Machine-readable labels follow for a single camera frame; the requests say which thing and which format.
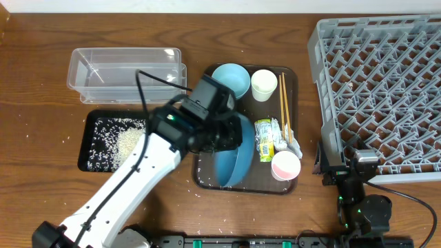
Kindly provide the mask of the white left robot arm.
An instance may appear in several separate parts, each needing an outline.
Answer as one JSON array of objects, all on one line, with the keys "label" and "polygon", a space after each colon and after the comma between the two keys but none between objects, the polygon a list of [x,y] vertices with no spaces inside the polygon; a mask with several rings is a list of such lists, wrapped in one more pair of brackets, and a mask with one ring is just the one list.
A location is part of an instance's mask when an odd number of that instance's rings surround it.
[{"label": "white left robot arm", "polygon": [[59,226],[41,223],[33,247],[111,247],[143,199],[188,153],[234,150],[243,142],[234,92],[208,75],[190,95],[143,113],[145,130],[129,157]]}]

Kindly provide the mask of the dark blue plate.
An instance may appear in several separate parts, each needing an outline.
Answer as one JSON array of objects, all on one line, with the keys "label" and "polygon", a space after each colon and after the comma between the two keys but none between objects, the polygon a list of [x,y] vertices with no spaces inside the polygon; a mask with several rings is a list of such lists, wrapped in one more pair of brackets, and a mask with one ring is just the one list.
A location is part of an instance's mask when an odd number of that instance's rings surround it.
[{"label": "dark blue plate", "polygon": [[243,142],[235,150],[216,152],[214,155],[215,177],[221,187],[240,183],[247,175],[254,155],[254,126],[246,116],[237,116],[242,127]]}]

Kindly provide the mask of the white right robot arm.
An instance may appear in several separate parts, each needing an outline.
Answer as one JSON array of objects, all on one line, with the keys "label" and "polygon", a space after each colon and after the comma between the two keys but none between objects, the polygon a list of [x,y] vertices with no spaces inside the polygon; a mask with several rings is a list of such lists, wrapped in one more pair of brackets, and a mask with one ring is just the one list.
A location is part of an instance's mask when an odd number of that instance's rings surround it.
[{"label": "white right robot arm", "polygon": [[332,165],[324,145],[317,145],[315,174],[322,174],[324,186],[338,189],[337,216],[346,231],[330,240],[328,247],[387,246],[384,233],[390,230],[392,202],[383,195],[365,193],[364,184],[376,175],[379,165],[376,153],[362,145],[346,166]]}]

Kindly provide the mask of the wooden chopstick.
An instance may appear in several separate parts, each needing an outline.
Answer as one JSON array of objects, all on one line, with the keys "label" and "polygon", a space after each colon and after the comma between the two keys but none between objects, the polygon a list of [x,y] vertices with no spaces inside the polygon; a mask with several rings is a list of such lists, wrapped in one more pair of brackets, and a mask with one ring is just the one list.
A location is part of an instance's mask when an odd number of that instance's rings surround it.
[{"label": "wooden chopstick", "polygon": [[290,121],[290,115],[289,115],[289,106],[288,106],[288,100],[287,100],[287,90],[286,90],[286,83],[285,83],[285,73],[282,73],[282,87],[283,87],[283,103],[285,106],[285,115],[287,117],[287,130],[288,130],[288,138],[289,138],[289,144],[292,143],[292,137],[291,137],[291,121]]},{"label": "wooden chopstick", "polygon": [[281,133],[282,138],[285,140],[285,111],[284,111],[284,103],[283,103],[283,85],[282,85],[282,76],[278,75],[279,82],[279,95],[280,95],[280,111],[281,111]]}]

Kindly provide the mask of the white rice pile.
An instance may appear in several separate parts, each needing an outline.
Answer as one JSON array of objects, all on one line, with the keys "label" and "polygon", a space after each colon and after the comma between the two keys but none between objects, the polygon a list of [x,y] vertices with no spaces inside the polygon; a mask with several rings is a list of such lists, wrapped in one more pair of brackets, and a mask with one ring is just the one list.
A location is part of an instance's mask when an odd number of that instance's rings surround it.
[{"label": "white rice pile", "polygon": [[98,118],[93,125],[92,141],[86,149],[89,172],[114,172],[132,154],[145,121],[133,118]]}]

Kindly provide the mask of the white napkin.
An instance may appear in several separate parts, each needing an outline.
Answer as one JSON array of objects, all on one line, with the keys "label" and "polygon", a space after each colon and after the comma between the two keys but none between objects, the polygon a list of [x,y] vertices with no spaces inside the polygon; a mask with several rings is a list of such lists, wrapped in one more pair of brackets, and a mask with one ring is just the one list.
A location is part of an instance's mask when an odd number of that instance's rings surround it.
[{"label": "white napkin", "polygon": [[294,135],[291,134],[289,138],[289,130],[288,126],[285,125],[285,137],[283,137],[283,131],[280,128],[278,120],[275,118],[271,119],[271,131],[272,131],[272,140],[276,151],[290,151],[294,153],[300,160],[302,159],[302,152],[300,149],[300,145],[298,141],[294,138]]}]

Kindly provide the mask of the yellow green snack wrapper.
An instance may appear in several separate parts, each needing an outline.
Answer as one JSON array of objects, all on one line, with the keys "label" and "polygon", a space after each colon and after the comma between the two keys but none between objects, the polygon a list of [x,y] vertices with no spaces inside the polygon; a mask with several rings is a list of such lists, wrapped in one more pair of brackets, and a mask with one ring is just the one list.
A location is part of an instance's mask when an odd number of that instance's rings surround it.
[{"label": "yellow green snack wrapper", "polygon": [[271,162],[274,157],[274,142],[270,119],[260,119],[254,123],[256,130],[256,149],[260,162]]}]

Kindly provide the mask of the pink cup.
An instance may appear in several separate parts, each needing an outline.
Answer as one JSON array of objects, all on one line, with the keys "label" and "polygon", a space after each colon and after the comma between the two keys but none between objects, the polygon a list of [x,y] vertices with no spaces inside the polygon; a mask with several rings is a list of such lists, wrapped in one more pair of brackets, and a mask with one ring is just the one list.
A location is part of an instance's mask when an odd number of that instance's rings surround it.
[{"label": "pink cup", "polygon": [[301,171],[300,160],[292,152],[278,152],[271,161],[271,174],[278,181],[295,179]]}]

